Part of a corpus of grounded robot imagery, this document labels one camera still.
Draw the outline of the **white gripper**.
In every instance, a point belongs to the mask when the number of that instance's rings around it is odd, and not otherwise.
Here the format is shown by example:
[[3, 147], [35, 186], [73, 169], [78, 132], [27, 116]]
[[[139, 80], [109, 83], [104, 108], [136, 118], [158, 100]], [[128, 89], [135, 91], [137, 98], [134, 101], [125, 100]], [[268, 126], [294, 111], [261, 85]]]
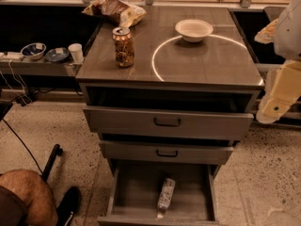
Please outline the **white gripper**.
[[[268, 44], [274, 41], [278, 19], [259, 31], [254, 40]], [[289, 60], [276, 71], [276, 79], [269, 95], [260, 101], [256, 119], [259, 123], [270, 124], [278, 121], [301, 96], [301, 62]]]

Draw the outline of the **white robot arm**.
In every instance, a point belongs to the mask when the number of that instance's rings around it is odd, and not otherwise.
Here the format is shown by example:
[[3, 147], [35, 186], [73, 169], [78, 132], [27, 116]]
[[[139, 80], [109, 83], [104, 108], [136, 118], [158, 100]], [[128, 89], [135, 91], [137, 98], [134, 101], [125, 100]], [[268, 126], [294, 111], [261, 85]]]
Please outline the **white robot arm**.
[[268, 124], [278, 121], [301, 96], [301, 0], [293, 0], [277, 19], [257, 33], [255, 41], [272, 42], [275, 53], [286, 59], [266, 77], [265, 95], [256, 119]]

